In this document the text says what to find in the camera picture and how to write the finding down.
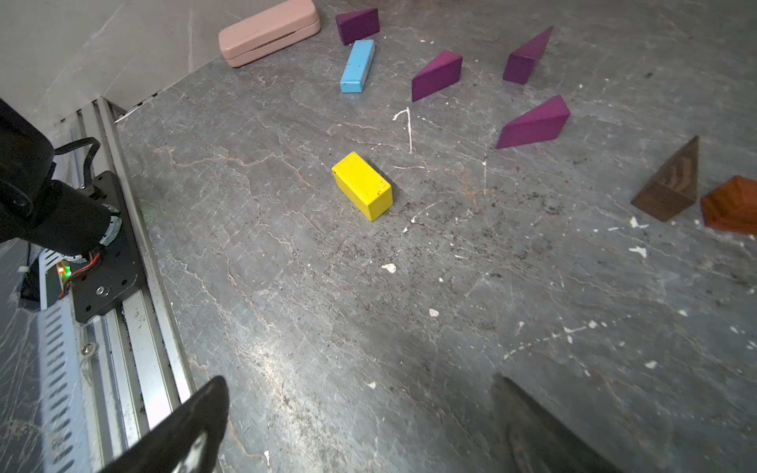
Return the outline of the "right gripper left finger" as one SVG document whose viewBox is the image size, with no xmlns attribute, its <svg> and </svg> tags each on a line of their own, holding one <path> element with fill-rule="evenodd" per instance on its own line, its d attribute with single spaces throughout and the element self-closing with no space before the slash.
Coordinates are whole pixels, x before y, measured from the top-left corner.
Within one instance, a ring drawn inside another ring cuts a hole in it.
<svg viewBox="0 0 757 473">
<path fill-rule="evenodd" d="M 213 472 L 226 433 L 228 384 L 214 376 L 104 472 Z"/>
</svg>

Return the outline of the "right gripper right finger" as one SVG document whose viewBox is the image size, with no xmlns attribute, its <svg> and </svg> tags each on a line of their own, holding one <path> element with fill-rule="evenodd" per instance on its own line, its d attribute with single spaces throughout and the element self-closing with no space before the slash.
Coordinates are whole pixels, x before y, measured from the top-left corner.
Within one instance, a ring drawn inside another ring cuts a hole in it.
<svg viewBox="0 0 757 473">
<path fill-rule="evenodd" d="M 620 470 L 502 374 L 491 388 L 492 457 L 503 472 Z"/>
</svg>

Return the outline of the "yellow rectangular block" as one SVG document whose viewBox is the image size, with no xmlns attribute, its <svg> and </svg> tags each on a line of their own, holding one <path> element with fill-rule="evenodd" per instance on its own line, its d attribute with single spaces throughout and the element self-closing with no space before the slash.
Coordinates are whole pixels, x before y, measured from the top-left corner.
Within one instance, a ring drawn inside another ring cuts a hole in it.
<svg viewBox="0 0 757 473">
<path fill-rule="evenodd" d="M 373 222 L 393 204 L 392 186 L 353 152 L 332 168 L 337 186 Z"/>
</svg>

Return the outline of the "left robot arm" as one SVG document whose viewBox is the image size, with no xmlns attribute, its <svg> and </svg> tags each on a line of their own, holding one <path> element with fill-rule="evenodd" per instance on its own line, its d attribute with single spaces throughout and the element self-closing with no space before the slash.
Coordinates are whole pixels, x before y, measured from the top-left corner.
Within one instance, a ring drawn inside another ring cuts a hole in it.
<svg viewBox="0 0 757 473">
<path fill-rule="evenodd" d="M 53 177 L 54 158 L 86 147 L 84 189 Z M 7 102 L 1 104 L 1 240 L 25 240 L 65 256 L 86 255 L 116 240 L 120 212 L 100 201 L 92 165 L 94 137 L 59 148 Z"/>
</svg>

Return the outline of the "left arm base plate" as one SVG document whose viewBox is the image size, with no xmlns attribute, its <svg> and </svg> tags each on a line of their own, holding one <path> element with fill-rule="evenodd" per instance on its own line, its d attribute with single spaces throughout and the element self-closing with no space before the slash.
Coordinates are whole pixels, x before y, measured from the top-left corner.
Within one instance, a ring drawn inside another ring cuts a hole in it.
<svg viewBox="0 0 757 473">
<path fill-rule="evenodd" d="M 69 284 L 67 280 L 86 267 L 86 263 L 63 259 L 47 271 L 47 275 L 54 276 L 61 291 L 71 299 L 74 318 L 82 324 L 116 309 L 125 299 L 141 290 L 146 282 L 142 257 L 119 178 L 111 171 L 104 171 L 94 178 L 94 185 L 102 193 L 98 201 L 116 209 L 121 219 L 118 235 L 108 246 L 94 251 L 99 261 L 91 269 L 79 273 L 73 283 Z"/>
</svg>

